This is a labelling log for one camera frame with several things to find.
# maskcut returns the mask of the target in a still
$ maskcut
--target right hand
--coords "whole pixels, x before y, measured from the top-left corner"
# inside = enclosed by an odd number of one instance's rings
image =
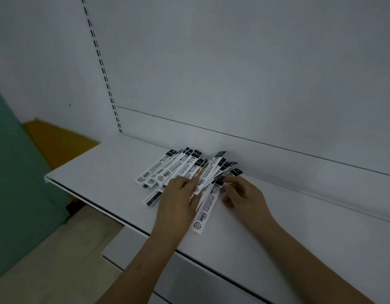
[[[229,207],[234,207],[240,220],[252,232],[258,233],[267,224],[275,222],[272,217],[263,193],[243,177],[226,177],[226,184],[221,191],[226,192],[222,199]]]

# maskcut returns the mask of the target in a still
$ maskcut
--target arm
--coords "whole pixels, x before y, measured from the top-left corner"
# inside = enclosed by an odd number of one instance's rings
[[[150,237],[97,304],[148,303],[164,267],[186,234],[200,196],[190,195],[199,178],[170,180]]]
[[[272,217],[263,193],[241,177],[226,177],[223,203],[234,207],[305,303],[372,303],[289,235]]]

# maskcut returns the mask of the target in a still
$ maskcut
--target floor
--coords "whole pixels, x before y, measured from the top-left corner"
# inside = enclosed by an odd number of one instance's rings
[[[84,206],[0,277],[0,304],[92,304],[120,271],[101,257],[122,225]]]

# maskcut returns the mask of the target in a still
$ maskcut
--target white shelf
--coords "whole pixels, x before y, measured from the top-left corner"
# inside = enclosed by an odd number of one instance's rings
[[[149,234],[157,205],[142,204],[150,190],[134,179],[165,152],[165,148],[118,135],[45,179]],[[390,303],[390,223],[244,177],[264,192],[275,219],[299,242],[373,301]],[[189,231],[177,251],[272,302],[298,302],[262,246],[220,202],[203,234]]]

